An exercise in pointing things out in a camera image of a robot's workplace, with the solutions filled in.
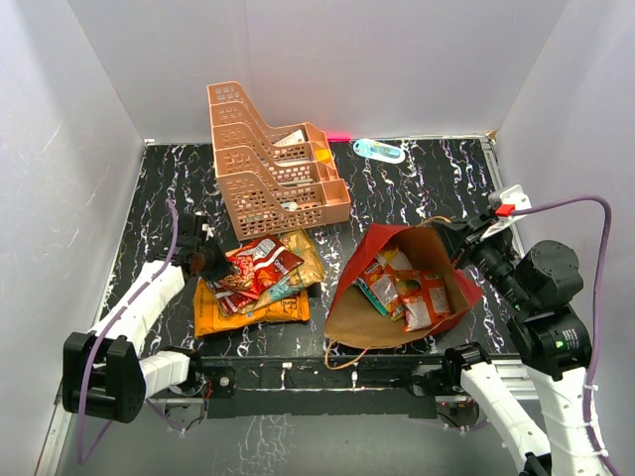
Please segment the dark red Doritos bag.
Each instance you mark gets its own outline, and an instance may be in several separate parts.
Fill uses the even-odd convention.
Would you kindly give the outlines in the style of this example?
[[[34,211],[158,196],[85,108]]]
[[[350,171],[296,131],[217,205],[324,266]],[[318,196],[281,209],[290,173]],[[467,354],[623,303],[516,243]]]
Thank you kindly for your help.
[[[232,266],[239,262],[252,262],[260,274],[271,279],[272,286],[270,288],[282,281],[303,262],[301,258],[288,251],[285,245],[273,235],[256,239],[238,249],[227,259]],[[212,282],[209,286],[225,315],[237,313],[247,304],[258,300],[226,290],[219,284],[219,281]]]

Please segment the orange fruit candy bag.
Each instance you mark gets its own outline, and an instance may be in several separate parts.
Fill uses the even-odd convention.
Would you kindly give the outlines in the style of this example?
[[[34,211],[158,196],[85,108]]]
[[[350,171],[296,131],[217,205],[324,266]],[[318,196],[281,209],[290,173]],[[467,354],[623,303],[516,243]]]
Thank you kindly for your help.
[[[451,308],[442,275],[425,271],[398,271],[396,288],[405,308],[406,332],[429,329],[449,317]]]

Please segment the red brown paper bag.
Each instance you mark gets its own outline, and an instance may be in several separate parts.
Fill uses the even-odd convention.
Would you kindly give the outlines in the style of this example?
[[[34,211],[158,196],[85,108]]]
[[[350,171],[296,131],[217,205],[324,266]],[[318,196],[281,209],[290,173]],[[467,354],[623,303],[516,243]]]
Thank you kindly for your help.
[[[392,349],[447,332],[480,302],[481,288],[456,269],[434,229],[442,216],[417,226],[371,224],[341,273],[324,335],[324,364],[333,345]]]

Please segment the orange honey dijon chips bag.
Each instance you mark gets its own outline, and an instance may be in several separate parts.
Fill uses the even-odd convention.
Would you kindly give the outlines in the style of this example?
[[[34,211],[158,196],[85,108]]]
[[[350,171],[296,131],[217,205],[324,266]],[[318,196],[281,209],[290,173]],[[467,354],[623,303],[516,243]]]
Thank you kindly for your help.
[[[225,315],[207,284],[203,280],[198,280],[192,304],[195,338],[236,330],[260,322],[305,322],[311,317],[307,290],[253,311]]]

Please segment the orange white snack packet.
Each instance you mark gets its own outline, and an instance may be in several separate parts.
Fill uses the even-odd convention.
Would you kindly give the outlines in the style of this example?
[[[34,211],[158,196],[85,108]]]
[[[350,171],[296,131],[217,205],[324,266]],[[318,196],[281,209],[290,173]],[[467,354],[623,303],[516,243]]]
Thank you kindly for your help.
[[[393,276],[386,272],[376,259],[369,263],[360,278],[385,309],[384,312],[381,312],[382,315],[389,316],[393,321],[403,316],[405,309],[398,295]]]

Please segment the gold chips bag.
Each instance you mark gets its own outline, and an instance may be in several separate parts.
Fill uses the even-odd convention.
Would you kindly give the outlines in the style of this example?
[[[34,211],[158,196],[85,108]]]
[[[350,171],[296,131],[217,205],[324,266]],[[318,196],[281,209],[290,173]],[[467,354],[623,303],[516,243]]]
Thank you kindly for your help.
[[[242,313],[254,312],[273,302],[296,295],[312,285],[324,280],[324,268],[314,242],[305,230],[296,230],[280,236],[280,241],[288,251],[303,262],[283,278],[278,284],[263,292],[254,303],[241,309]]]

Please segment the red peanut snack packet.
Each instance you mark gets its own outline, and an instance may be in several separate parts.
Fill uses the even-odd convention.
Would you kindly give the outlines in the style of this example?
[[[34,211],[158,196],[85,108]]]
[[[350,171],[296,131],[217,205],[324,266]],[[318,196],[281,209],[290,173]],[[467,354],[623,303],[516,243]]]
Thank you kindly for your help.
[[[232,266],[232,272],[219,281],[226,290],[242,294],[251,299],[259,296],[272,286],[270,278],[260,274],[252,262],[239,262]]]

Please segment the teal Fox's candy bag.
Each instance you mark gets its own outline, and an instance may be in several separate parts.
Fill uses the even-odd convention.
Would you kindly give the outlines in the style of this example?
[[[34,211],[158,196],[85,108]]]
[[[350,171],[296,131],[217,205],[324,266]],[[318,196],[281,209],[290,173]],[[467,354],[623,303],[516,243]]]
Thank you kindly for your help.
[[[382,316],[388,315],[388,310],[386,307],[380,302],[377,296],[372,293],[369,287],[366,285],[362,278],[356,278],[354,284],[361,290],[364,296],[368,299],[368,301],[373,305],[373,307],[379,312]]]

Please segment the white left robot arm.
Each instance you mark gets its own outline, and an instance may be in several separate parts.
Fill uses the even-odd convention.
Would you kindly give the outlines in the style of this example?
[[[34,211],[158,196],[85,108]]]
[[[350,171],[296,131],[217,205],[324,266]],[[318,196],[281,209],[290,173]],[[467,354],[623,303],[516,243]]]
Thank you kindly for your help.
[[[63,345],[63,408],[128,423],[145,401],[171,387],[198,393],[205,373],[196,351],[169,346],[142,355],[149,331],[187,285],[226,277],[230,264],[198,212],[179,217],[177,228],[151,254],[139,276],[105,318]]]

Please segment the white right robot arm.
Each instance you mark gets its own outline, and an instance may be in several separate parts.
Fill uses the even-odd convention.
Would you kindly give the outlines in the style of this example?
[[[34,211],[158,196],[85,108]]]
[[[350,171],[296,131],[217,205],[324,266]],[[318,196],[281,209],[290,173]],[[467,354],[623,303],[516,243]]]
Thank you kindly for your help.
[[[488,213],[469,221],[435,220],[432,227],[452,264],[474,266],[515,310],[507,328],[545,424],[527,414],[476,342],[445,352],[444,385],[475,399],[519,474],[614,475],[593,401],[592,339],[571,306],[583,287],[577,255],[544,240],[520,257],[511,231],[496,229],[496,221]]]

